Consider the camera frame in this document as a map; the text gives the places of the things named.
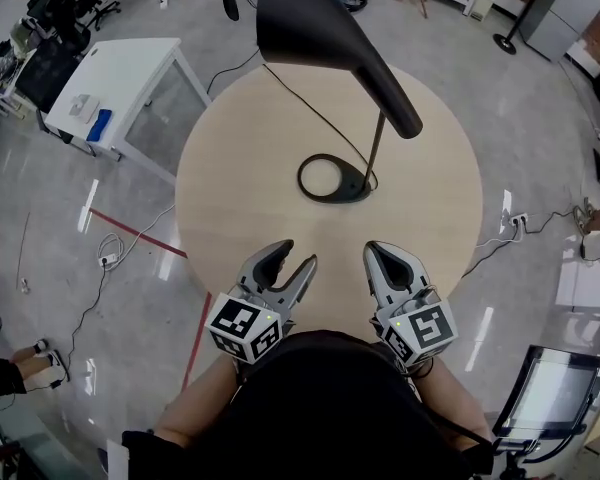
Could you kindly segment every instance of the lamp shade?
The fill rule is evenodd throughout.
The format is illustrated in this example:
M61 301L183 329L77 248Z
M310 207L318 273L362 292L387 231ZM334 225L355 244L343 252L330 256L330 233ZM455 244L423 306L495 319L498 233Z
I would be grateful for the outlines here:
M266 61L351 71L398 135L422 131L409 98L339 0L258 0L256 21Z

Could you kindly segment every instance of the shoe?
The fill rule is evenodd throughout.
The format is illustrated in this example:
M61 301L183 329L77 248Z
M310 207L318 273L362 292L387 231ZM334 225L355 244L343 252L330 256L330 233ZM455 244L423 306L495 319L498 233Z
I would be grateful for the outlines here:
M60 356L60 352L57 350L52 350L47 357L49 358L49 361L51 361L51 368L53 368L58 375L58 380L60 382L69 382L71 380L69 377L69 370L67 370L66 366L64 365L62 357Z
M36 347L40 352L44 352L49 348L49 342L42 338L41 340L36 341L34 347Z
M589 202L588 197L584 198L584 211L587 214L587 217L589 217L590 219L593 219L593 214L595 213L596 209Z
M578 231L580 231L580 234L582 236L587 236L589 233L584 230L584 226L587 223L587 219L585 217L584 212L582 211L582 208L580 208L579 206L576 206L573 209L573 219L576 222L576 226L578 227Z

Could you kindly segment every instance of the wall outlet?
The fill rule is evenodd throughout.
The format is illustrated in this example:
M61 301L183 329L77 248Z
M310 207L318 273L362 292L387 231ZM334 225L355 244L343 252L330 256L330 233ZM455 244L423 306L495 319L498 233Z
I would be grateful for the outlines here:
M526 213L519 213L509 217L509 224L512 227L524 228L524 225L529 222L529 216Z

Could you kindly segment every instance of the round wooden table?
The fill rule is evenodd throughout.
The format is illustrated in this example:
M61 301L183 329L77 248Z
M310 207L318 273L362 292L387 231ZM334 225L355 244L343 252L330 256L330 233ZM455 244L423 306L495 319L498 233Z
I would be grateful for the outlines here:
M349 72L269 67L368 157L378 108ZM180 160L176 219L189 261L214 297L235 284L249 256L286 238L295 247L279 281L303 259L318 256L317 274L292 313L295 330L333 329L376 339L368 323L376 303L362 262L369 240L415 254L441 296L453 290L480 231L478 166L446 105L415 78L393 72L424 128L404 140L387 121L374 167L380 185L358 203L325 205L300 192L297 169L315 153L337 155L362 172L365 165L264 68L239 79L204 112ZM314 191L333 183L318 167L309 180Z

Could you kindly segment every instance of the blue object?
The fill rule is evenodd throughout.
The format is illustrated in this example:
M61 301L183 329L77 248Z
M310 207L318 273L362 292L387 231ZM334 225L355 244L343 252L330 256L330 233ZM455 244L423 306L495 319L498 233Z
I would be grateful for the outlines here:
M112 114L113 112L111 112L111 110L107 110L106 108L100 109L98 112L98 119L96 119L96 122L93 123L93 126L89 131L87 142L98 142L100 140L100 136L107 126L109 119L111 119Z

